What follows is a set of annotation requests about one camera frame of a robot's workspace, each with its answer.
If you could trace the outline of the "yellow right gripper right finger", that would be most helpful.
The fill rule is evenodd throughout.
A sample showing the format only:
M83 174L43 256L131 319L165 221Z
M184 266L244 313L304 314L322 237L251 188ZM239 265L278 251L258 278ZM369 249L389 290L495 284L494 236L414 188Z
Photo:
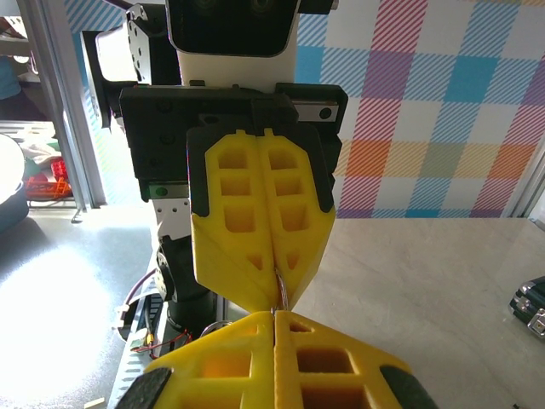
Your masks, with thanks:
M290 311L274 325L275 409L439 409L398 357Z

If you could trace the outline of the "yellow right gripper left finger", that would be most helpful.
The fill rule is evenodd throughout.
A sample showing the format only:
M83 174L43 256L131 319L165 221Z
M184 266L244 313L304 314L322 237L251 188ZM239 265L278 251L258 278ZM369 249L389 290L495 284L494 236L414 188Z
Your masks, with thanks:
M273 316L253 313L154 360L115 409L273 409Z

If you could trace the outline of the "silver keyring with chain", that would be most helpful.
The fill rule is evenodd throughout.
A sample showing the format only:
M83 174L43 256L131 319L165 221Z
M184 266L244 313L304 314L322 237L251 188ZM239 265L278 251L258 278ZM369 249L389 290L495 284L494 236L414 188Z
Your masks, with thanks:
M287 311L289 307L289 297L287 292L287 286L285 284L284 278L279 270L279 268L274 269L276 275L276 284L278 287L279 301L273 307L271 307L270 314L272 317L275 317L278 311ZM210 325L207 325L200 334L200 337L209 335L214 331L219 331L220 329L230 326L233 323L233 320L218 320L213 322Z

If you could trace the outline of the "red and orange toy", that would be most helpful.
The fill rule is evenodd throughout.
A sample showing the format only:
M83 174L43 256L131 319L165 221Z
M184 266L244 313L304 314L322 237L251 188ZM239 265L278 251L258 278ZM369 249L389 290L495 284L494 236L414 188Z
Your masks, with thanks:
M26 158L23 183L29 201L58 201L72 197L72 187L62 157L53 157L40 165Z

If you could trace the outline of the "white round container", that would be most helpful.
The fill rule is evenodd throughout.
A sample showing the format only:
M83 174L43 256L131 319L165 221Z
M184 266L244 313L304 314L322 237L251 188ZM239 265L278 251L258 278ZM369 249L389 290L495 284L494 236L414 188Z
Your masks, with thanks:
M24 171L25 158L19 145L11 137L0 134L0 233L28 215Z

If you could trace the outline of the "aluminium frame post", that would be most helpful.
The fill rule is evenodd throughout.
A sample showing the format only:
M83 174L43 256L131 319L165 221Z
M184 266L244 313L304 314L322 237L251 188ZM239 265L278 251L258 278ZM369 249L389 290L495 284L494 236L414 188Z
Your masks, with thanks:
M62 0L17 0L77 207L106 203L85 113L83 82Z

